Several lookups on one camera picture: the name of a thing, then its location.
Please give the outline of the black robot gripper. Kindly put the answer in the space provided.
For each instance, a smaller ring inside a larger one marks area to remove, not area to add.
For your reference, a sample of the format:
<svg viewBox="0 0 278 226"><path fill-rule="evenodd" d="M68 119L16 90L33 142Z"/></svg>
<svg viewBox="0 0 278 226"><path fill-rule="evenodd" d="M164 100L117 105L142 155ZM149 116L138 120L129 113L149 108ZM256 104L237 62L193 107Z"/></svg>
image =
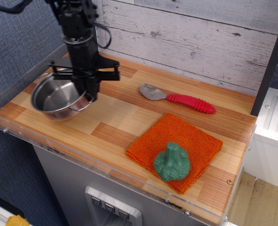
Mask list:
<svg viewBox="0 0 278 226"><path fill-rule="evenodd" d="M120 80L119 62L94 51L93 35L79 39L63 37L69 57L52 61L50 66L58 80L71 80L80 96L89 102L97 100L101 81Z"/></svg>

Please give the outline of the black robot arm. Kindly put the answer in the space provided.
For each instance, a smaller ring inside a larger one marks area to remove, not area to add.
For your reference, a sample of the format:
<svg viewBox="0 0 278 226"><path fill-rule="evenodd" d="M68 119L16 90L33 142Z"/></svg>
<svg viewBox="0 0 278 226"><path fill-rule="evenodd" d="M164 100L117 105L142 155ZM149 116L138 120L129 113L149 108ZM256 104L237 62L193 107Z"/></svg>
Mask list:
<svg viewBox="0 0 278 226"><path fill-rule="evenodd" d="M50 66L58 80L71 80L88 101L97 100L100 82L118 81L119 62L100 55L96 29L109 31L96 22L97 6L90 0L48 0L63 31L69 56L52 60Z"/></svg>

